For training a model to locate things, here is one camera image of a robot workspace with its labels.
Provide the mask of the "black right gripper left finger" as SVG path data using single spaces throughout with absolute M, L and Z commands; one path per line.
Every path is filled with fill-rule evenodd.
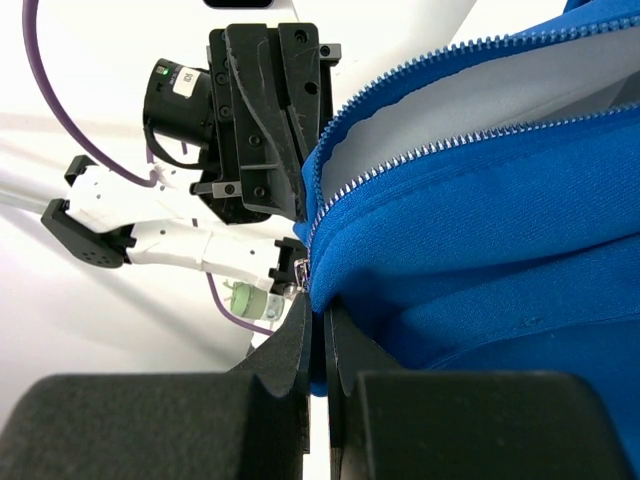
M 5 479 L 299 479 L 309 451 L 312 311 L 225 373 L 53 375 L 1 433 Z

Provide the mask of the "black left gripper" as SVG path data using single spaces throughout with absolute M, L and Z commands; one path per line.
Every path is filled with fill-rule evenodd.
M 147 145 L 163 162 L 199 172 L 190 194 L 226 224 L 302 220 L 300 164 L 333 115 L 330 70 L 340 60 L 340 45 L 321 42 L 312 23 L 214 29 L 207 68 L 165 58 L 153 67 Z

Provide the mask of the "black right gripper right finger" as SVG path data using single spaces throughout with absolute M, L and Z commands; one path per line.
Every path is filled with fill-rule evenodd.
M 553 371 L 402 367 L 335 301 L 324 315 L 335 479 L 631 479 L 596 392 Z

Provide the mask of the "blue zip-up vest jacket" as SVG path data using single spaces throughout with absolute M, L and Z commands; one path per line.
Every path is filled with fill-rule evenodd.
M 639 475 L 639 5 L 570 1 L 371 82 L 308 158 L 312 390 L 335 301 L 402 367 L 553 371 Z

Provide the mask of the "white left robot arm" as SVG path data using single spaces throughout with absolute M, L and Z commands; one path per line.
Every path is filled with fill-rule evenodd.
M 43 226 L 99 268 L 172 265 L 283 294 L 304 246 L 252 239 L 239 227 L 306 219 L 302 168 L 330 120 L 340 58 L 315 25 L 282 23 L 211 31 L 203 69 L 158 60 L 142 114 L 154 185 L 76 156 L 68 193 L 49 203 Z

